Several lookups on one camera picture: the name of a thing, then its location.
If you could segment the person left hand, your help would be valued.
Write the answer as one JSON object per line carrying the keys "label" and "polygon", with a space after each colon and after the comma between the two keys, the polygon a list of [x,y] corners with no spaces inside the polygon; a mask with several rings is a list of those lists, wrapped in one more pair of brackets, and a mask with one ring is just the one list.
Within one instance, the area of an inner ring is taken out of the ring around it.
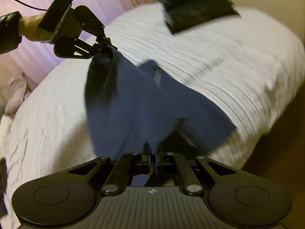
{"label": "person left hand", "polygon": [[20,17],[18,26],[18,36],[25,37],[29,41],[42,42],[38,35],[38,26],[44,17],[44,13],[31,15],[28,17]]}

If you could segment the black sleeved left forearm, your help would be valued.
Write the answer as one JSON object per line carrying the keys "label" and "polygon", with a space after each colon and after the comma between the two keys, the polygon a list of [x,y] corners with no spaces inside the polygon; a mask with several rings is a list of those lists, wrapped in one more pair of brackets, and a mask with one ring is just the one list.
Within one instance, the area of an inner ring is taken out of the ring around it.
{"label": "black sleeved left forearm", "polygon": [[19,36],[19,19],[21,17],[18,11],[1,16],[0,54],[15,50],[22,42],[22,37]]}

